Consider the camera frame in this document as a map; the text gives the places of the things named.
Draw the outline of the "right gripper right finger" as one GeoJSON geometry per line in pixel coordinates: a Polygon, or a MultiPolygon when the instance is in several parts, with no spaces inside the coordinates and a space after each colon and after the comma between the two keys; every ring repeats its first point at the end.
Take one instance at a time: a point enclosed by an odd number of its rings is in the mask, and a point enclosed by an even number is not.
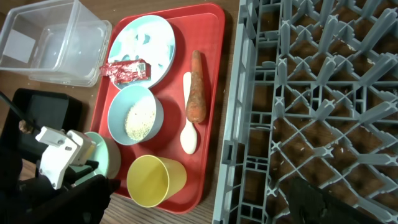
{"type": "Polygon", "coordinates": [[[378,218],[371,218],[301,177],[294,177],[289,180],[286,200],[294,223],[355,224],[384,222],[378,218]]]}

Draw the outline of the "mint green bowl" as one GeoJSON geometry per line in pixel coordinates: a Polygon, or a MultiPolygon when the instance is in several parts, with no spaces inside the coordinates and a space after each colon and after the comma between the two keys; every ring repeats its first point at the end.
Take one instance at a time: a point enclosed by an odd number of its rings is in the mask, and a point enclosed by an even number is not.
{"type": "Polygon", "coordinates": [[[98,133],[86,132],[85,134],[96,143],[95,151],[91,154],[89,160],[96,161],[99,164],[93,172],[78,179],[75,185],[79,185],[96,175],[103,175],[109,179],[115,178],[121,166],[121,154],[118,145],[113,139],[103,137],[98,133]]]}

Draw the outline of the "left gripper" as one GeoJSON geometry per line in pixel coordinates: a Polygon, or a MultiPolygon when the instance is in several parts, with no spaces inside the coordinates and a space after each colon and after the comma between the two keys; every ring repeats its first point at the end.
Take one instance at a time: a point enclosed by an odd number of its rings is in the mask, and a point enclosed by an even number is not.
{"type": "MultiPolygon", "coordinates": [[[[28,124],[29,128],[40,131],[40,126],[29,119],[3,92],[1,92],[1,99],[28,124]]],[[[18,217],[22,213],[23,201],[21,192],[25,187],[24,182],[29,180],[19,179],[21,171],[22,159],[19,153],[1,149],[1,223],[19,223],[18,217]]]]}

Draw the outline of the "light blue bowl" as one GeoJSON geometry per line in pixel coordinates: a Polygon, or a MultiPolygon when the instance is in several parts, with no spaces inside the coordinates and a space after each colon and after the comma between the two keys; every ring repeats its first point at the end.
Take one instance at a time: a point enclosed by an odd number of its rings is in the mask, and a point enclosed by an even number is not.
{"type": "Polygon", "coordinates": [[[113,139],[125,146],[132,146],[152,139],[162,127],[164,110],[160,101],[152,92],[142,86],[129,86],[123,88],[112,100],[108,111],[108,129],[113,139]],[[149,96],[155,103],[155,121],[148,135],[141,141],[134,141],[128,137],[124,123],[129,109],[141,98],[149,96]]]}

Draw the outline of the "white plastic spoon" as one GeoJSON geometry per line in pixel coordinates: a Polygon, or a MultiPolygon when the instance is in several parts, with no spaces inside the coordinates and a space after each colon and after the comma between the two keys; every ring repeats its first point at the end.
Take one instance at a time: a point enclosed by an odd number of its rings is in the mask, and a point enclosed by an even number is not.
{"type": "MultiPolygon", "coordinates": [[[[188,98],[190,95],[190,87],[191,87],[191,73],[186,72],[183,75],[183,95],[185,101],[185,107],[187,108],[188,98]]],[[[191,123],[187,118],[188,113],[185,113],[185,126],[182,129],[180,134],[180,143],[182,149],[187,154],[193,154],[197,148],[197,132],[194,128],[193,123],[191,123]]]]}

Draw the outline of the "light blue plate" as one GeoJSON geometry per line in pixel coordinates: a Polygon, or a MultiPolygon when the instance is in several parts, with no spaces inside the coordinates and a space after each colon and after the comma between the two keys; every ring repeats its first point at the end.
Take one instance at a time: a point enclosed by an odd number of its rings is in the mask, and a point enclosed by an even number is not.
{"type": "Polygon", "coordinates": [[[175,58],[175,34],[163,17],[148,15],[129,22],[112,43],[107,62],[143,59],[150,65],[150,79],[131,85],[152,88],[170,70],[175,58]]]}

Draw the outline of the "brown food scrap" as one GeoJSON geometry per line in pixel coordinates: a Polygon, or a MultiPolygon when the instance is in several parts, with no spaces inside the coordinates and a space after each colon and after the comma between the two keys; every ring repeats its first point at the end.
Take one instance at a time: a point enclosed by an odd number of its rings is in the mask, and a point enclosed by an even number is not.
{"type": "Polygon", "coordinates": [[[34,127],[27,123],[25,120],[20,120],[19,131],[23,134],[32,134],[34,132],[34,127]]]}

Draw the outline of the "red snack wrapper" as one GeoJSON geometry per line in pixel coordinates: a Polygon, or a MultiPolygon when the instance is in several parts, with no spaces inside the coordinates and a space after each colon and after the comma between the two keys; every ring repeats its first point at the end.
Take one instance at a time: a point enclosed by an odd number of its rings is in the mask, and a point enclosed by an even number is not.
{"type": "Polygon", "coordinates": [[[143,59],[106,63],[100,67],[100,72],[114,84],[151,79],[151,66],[143,59]]]}

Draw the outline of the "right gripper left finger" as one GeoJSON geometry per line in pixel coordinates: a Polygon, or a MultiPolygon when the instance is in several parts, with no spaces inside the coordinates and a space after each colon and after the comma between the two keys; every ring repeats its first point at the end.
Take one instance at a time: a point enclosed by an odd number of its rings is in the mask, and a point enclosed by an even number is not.
{"type": "Polygon", "coordinates": [[[19,223],[99,223],[121,185],[102,175],[69,189],[55,190],[42,175],[24,183],[19,223]]]}

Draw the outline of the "orange carrot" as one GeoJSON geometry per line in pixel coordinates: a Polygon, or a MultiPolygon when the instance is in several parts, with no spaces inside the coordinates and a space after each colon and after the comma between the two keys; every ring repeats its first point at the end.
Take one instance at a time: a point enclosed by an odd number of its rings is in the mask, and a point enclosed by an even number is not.
{"type": "Polygon", "coordinates": [[[198,50],[194,50],[191,57],[191,86],[186,115],[192,123],[201,123],[206,118],[205,82],[201,53],[198,50]]]}

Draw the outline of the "white tissue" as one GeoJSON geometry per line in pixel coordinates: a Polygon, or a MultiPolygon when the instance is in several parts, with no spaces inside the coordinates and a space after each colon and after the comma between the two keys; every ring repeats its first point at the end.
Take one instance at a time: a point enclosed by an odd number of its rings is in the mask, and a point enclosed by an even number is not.
{"type": "Polygon", "coordinates": [[[120,48],[113,60],[143,59],[160,69],[168,66],[172,53],[174,33],[163,22],[149,22],[137,28],[122,31],[119,35],[120,48]]]}

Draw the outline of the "yellow plastic cup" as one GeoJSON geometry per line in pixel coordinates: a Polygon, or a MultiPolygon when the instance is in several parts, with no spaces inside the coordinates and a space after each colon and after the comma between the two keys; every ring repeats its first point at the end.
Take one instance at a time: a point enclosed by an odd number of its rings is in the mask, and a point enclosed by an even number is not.
{"type": "Polygon", "coordinates": [[[183,189],[187,171],[175,160],[144,155],[130,166],[126,185],[129,196],[138,205],[156,207],[183,189]]]}

